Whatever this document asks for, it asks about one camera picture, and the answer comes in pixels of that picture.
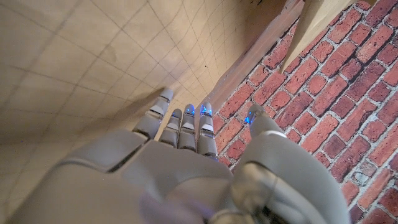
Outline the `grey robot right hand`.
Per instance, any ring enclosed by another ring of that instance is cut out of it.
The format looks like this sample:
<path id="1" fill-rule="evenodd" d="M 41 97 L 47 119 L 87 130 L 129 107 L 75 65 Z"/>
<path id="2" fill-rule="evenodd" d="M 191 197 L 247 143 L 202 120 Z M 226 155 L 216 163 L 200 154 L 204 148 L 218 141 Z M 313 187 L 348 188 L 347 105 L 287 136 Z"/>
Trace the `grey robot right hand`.
<path id="1" fill-rule="evenodd" d="M 218 159 L 211 105 L 187 105 L 162 126 L 165 89 L 134 129 L 117 130 L 56 163 L 9 223 L 349 223 L 326 167 L 260 105 L 234 170 Z"/>

